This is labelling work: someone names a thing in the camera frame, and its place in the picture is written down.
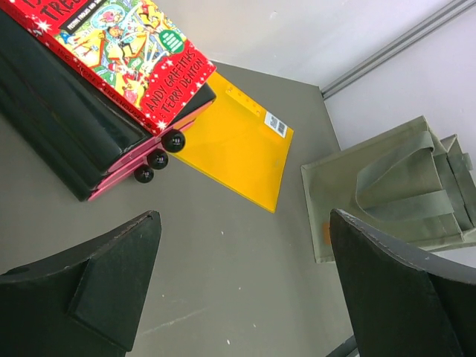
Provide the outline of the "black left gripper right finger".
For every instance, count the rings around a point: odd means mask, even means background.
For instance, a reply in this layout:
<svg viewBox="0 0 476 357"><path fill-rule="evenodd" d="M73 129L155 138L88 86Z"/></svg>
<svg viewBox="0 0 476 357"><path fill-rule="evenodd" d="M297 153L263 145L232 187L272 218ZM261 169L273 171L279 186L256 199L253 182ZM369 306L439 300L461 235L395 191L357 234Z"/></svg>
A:
<svg viewBox="0 0 476 357"><path fill-rule="evenodd" d="M360 356L474 356L475 269L341 209L330 239Z"/></svg>

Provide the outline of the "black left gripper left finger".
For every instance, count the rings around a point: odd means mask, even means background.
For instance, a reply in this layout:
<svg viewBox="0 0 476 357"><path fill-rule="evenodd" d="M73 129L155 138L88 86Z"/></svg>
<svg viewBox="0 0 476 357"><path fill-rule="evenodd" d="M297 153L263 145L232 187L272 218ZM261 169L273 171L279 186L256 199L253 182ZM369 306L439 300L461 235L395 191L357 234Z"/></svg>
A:
<svg viewBox="0 0 476 357"><path fill-rule="evenodd" d="M124 356L161 238L159 212L1 275L2 356Z"/></svg>

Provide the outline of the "green canvas bag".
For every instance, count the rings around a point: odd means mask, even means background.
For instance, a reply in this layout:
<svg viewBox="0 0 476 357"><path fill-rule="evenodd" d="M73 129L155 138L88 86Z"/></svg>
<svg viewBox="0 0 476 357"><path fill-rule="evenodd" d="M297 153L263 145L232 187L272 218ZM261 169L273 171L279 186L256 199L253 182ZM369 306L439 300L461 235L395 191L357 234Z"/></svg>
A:
<svg viewBox="0 0 476 357"><path fill-rule="evenodd" d="M330 212L342 209L427 251L475 246L472 160L420 116L301 167L315 262L334 260Z"/></svg>

